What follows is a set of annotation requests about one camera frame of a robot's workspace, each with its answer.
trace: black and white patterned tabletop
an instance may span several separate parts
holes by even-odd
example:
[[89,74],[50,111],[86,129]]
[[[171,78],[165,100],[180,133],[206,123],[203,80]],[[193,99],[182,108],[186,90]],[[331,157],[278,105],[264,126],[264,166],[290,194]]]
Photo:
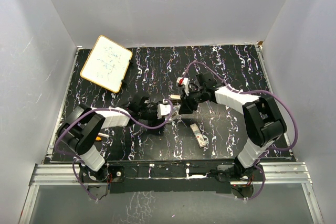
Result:
[[[223,45],[194,47],[130,48],[135,64],[129,67],[126,88],[114,94],[80,77],[90,49],[78,52],[61,122],[79,103],[108,108],[130,100],[137,91],[150,94],[154,101],[181,94],[175,83],[188,63],[197,60],[206,63],[236,89],[268,90],[267,81],[254,45]],[[203,67],[191,67],[189,77],[196,82],[196,74]],[[199,148],[190,125],[197,123],[208,145]],[[244,118],[223,105],[203,103],[192,115],[166,125],[160,133],[133,125],[114,127],[103,131],[108,140],[96,142],[97,149],[108,161],[116,160],[174,160],[234,158],[243,149],[247,134]],[[277,147],[286,147],[284,138]],[[68,149],[60,144],[60,149]],[[268,157],[290,157],[289,152],[271,152]],[[54,153],[52,162],[68,162],[72,157]]]

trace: cable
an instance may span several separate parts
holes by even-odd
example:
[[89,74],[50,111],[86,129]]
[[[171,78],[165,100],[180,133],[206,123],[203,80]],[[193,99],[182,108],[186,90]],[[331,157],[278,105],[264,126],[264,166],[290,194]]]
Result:
[[263,175],[263,181],[262,181],[262,183],[261,183],[261,187],[260,187],[259,191],[257,191],[257,193],[254,194],[252,197],[248,198],[249,200],[258,197],[258,195],[259,195],[259,194],[261,193],[261,191],[263,190],[264,185],[265,185],[265,181],[266,181],[266,177],[265,177],[265,173],[264,173],[263,169],[261,169],[261,168],[260,168],[259,166],[257,166],[257,165],[254,165],[254,167],[255,167],[257,170],[259,170],[259,171],[261,172],[261,174]]
[[200,64],[200,65],[204,66],[204,67],[207,68],[207,69],[208,69],[214,76],[216,76],[220,81],[222,81],[225,85],[227,85],[227,82],[226,82],[223,78],[221,78],[221,77],[219,76],[219,74],[217,74],[214,70],[212,70],[210,67],[208,67],[205,63],[202,63],[202,62],[199,62],[199,61],[192,61],[192,62],[190,62],[190,63],[188,64],[187,68],[186,68],[185,71],[184,71],[184,74],[182,75],[182,79],[181,79],[182,81],[183,81],[183,79],[185,78],[185,76],[187,75],[190,66],[191,66],[191,65],[195,65],[195,64]]
[[246,198],[243,194],[242,194],[242,192],[240,192],[238,189],[236,189],[236,188],[234,188],[234,187],[231,187],[231,189],[233,189],[233,190],[236,190],[243,198]]
[[101,200],[103,197],[105,197],[107,195],[107,193],[103,196],[101,196],[100,198],[97,198],[95,195],[93,195],[87,188],[86,186],[83,184],[83,182],[79,179],[79,176],[77,175],[76,173],[76,170],[75,170],[75,162],[76,162],[76,159],[74,158],[73,159],[73,163],[72,163],[72,170],[74,172],[74,175],[76,177],[76,180],[78,181],[78,183],[80,184],[80,186],[87,192],[87,194],[91,197],[91,199],[94,199],[95,201],[98,201],[98,200]]
[[[154,127],[150,127],[150,126],[147,126],[147,125],[144,125],[140,122],[138,122],[136,119],[134,119],[130,114],[124,112],[124,111],[121,111],[121,110],[118,110],[118,109],[113,109],[113,108],[98,108],[98,109],[93,109],[93,110],[90,110],[88,111],[87,113],[83,114],[82,116],[80,116],[77,120],[75,120],[72,124],[69,125],[69,127],[67,127],[65,129],[65,131],[61,134],[61,136],[59,136],[59,138],[57,139],[57,141],[55,142],[55,151],[58,152],[58,153],[62,153],[62,154],[66,154],[66,155],[70,155],[70,156],[74,156],[76,157],[81,163],[83,163],[83,161],[80,159],[80,157],[75,154],[75,153],[71,153],[71,152],[64,152],[64,151],[61,151],[58,149],[58,145],[60,143],[60,141],[62,140],[62,138],[75,126],[77,125],[83,118],[85,118],[86,116],[88,116],[89,114],[95,112],[95,111],[115,111],[115,112],[119,112],[123,115],[126,115],[128,116],[133,122],[135,122],[137,125],[140,125],[142,127],[145,127],[146,129],[150,129],[150,130],[155,130],[155,129],[158,129],[162,126],[164,126],[168,121],[169,119],[171,118],[172,114],[173,114],[173,103],[169,100],[169,99],[165,99],[169,104],[170,104],[170,113],[168,115],[168,118],[163,122],[161,123],[160,125],[158,126],[154,126]],[[77,175],[76,173],[76,170],[75,170],[75,162],[76,162],[76,159],[73,160],[73,163],[72,163],[72,170],[74,172],[74,175],[78,181],[78,183],[81,185],[81,187],[87,192],[87,194],[92,198],[94,199],[95,201],[98,201],[98,200],[101,200],[104,196],[106,196],[107,194],[103,195],[101,198],[97,198],[96,196],[94,196],[86,187],[85,185],[82,183],[82,181],[79,179],[79,176]]]
[[290,149],[293,149],[293,147],[296,145],[297,141],[298,141],[298,137],[299,137],[299,130],[298,130],[298,124],[296,122],[296,120],[294,119],[294,116],[292,114],[292,112],[289,110],[289,108],[284,104],[284,102],[279,98],[277,97],[275,94],[269,92],[269,91],[266,91],[266,90],[252,90],[252,91],[244,91],[244,92],[240,92],[234,88],[232,88],[230,85],[227,84],[227,82],[221,78],[214,70],[212,70],[210,67],[208,67],[206,64],[202,63],[202,62],[199,62],[199,61],[193,61],[193,62],[190,62],[187,66],[187,68],[185,69],[185,72],[182,76],[182,79],[185,78],[186,74],[188,73],[189,71],[189,68],[191,65],[195,65],[195,64],[200,64],[204,67],[206,67],[212,74],[214,74],[221,82],[223,82],[232,92],[235,92],[235,93],[241,93],[241,94],[254,94],[254,93],[264,93],[264,94],[267,94],[267,95],[270,95],[271,97],[273,97],[275,100],[277,100],[282,106],[283,108],[287,111],[287,113],[289,114],[292,122],[293,122],[293,126],[294,126],[294,140],[292,142],[292,144],[290,144],[287,148],[276,148],[276,147],[268,147],[268,149],[270,150],[274,150],[274,151],[281,151],[281,152],[286,152],[286,151],[289,151]]
[[250,186],[252,184],[253,179],[254,179],[254,174],[252,174],[251,177],[248,179],[248,183],[246,184],[246,186]]
[[71,152],[64,152],[64,151],[61,151],[58,149],[58,145],[60,143],[60,141],[63,139],[63,137],[75,126],[77,125],[83,118],[85,118],[86,116],[88,116],[89,114],[93,113],[93,112],[96,112],[96,111],[114,111],[114,112],[119,112],[123,115],[126,115],[127,117],[129,117],[135,124],[139,125],[139,126],[142,126],[142,127],[145,127],[146,129],[149,129],[149,130],[156,130],[162,126],[164,126],[168,121],[169,119],[171,118],[172,114],[173,114],[173,103],[169,100],[169,99],[165,99],[169,104],[170,104],[170,113],[168,115],[168,117],[166,118],[166,120],[161,123],[160,125],[158,126],[154,126],[154,127],[150,127],[150,126],[147,126],[143,123],[140,123],[138,122],[136,119],[134,119],[130,114],[124,112],[124,111],[121,111],[121,110],[118,110],[118,109],[113,109],[113,108],[97,108],[97,109],[93,109],[93,110],[90,110],[88,112],[86,112],[85,114],[83,114],[82,116],[80,116],[77,120],[75,120],[73,123],[71,123],[69,125],[69,127],[67,127],[63,133],[61,134],[61,136],[59,136],[59,138],[56,140],[55,142],[55,151],[58,152],[58,153],[61,153],[61,154],[66,154],[66,155],[70,155],[70,156],[75,156],[76,158],[80,159],[80,157],[75,154],[75,153],[71,153]]

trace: white wall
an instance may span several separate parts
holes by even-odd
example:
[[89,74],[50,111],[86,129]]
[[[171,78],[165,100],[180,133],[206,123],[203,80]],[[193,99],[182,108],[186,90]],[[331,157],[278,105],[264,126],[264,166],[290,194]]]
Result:
[[326,223],[335,223],[336,0],[287,0],[264,43],[275,92],[299,124],[305,161]]
[[285,0],[52,0],[77,46],[99,35],[124,46],[264,40]]
[[0,0],[0,219],[17,223],[76,47],[51,0]]

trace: small whiteboard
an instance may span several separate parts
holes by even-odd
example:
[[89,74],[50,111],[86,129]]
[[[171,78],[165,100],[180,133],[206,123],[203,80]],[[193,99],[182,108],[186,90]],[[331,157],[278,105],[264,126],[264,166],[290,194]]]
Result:
[[80,76],[118,93],[131,58],[130,50],[101,35],[91,50]]

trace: wooden whiteboard frame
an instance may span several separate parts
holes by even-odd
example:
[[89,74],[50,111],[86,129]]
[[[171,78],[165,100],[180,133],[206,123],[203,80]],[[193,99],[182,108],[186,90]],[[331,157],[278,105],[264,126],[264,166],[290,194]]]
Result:
[[[130,51],[130,50],[128,50],[127,48],[121,46],[120,44],[114,42],[113,40],[111,40],[111,39],[105,37],[104,35],[100,35],[100,36],[98,37],[98,39],[97,39],[95,45],[93,46],[93,48],[92,48],[92,50],[91,50],[91,52],[90,52],[90,54],[89,54],[89,56],[88,56],[88,58],[87,58],[87,60],[86,60],[86,62],[85,62],[85,64],[84,64],[82,70],[80,71],[80,76],[81,76],[83,79],[88,80],[88,81],[90,81],[90,82],[92,82],[92,83],[94,83],[94,84],[96,84],[96,85],[98,85],[98,86],[101,86],[101,87],[103,87],[103,88],[105,88],[105,89],[107,89],[107,90],[110,90],[110,91],[113,92],[113,93],[118,93],[118,92],[120,91],[122,82],[120,82],[120,85],[119,85],[118,90],[111,90],[110,88],[107,88],[107,87],[105,87],[104,85],[98,84],[98,83],[96,83],[96,82],[94,82],[94,81],[92,81],[92,80],[90,80],[90,79],[88,79],[88,78],[86,78],[86,77],[84,77],[84,76],[82,75],[82,72],[83,72],[83,70],[84,70],[84,68],[85,68],[85,66],[86,66],[86,63],[89,61],[90,56],[91,56],[91,54],[92,54],[94,48],[96,47],[96,44],[98,43],[98,41],[99,41],[99,39],[100,39],[101,37],[103,37],[103,38],[105,38],[105,39],[107,39],[107,40],[109,40],[109,41],[111,41],[111,42],[117,44],[118,46],[124,48],[125,50],[129,51],[129,52],[131,53],[131,57],[130,57],[129,60],[132,59],[132,57],[133,57],[133,53],[132,53],[132,51]],[[128,70],[129,65],[130,65],[130,62],[128,62],[127,66],[126,66],[125,73],[124,73],[124,75],[123,75],[123,77],[122,77],[122,80],[125,78],[125,75],[126,75],[126,72],[127,72],[127,70]]]

